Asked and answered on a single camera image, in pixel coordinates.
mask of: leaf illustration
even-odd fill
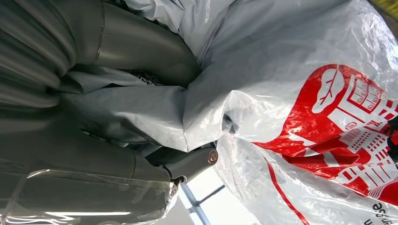
[[[321,88],[319,89],[316,103],[312,108],[313,113],[322,112],[327,106],[333,103],[336,95],[344,87],[344,77],[337,69],[328,69],[323,73]]]

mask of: window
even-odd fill
[[[195,225],[260,225],[223,185],[214,168],[183,185],[180,198]]]

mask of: red graphic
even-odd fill
[[[361,72],[329,64],[307,79],[281,134],[256,145],[359,194],[398,205],[398,104]]]
[[[278,191],[278,193],[281,195],[282,199],[284,200],[284,202],[287,204],[287,206],[297,215],[297,217],[301,220],[301,222],[304,225],[310,225],[309,222],[307,221],[307,219],[303,216],[303,214],[301,214],[301,212],[299,212],[294,206],[293,204],[290,202],[290,200],[287,198],[287,196],[285,195],[285,193],[282,191],[281,187],[279,186],[277,180],[276,180],[276,176],[275,176],[275,171],[272,168],[271,164],[265,159],[265,161],[268,164],[268,169],[269,169],[269,174],[272,180],[272,183],[275,186],[275,189]]]

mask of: yellow object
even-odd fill
[[[371,2],[398,21],[398,0],[371,0]]]

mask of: bolt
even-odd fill
[[[216,150],[211,150],[208,157],[208,162],[210,165],[214,165],[218,160],[218,152]]]

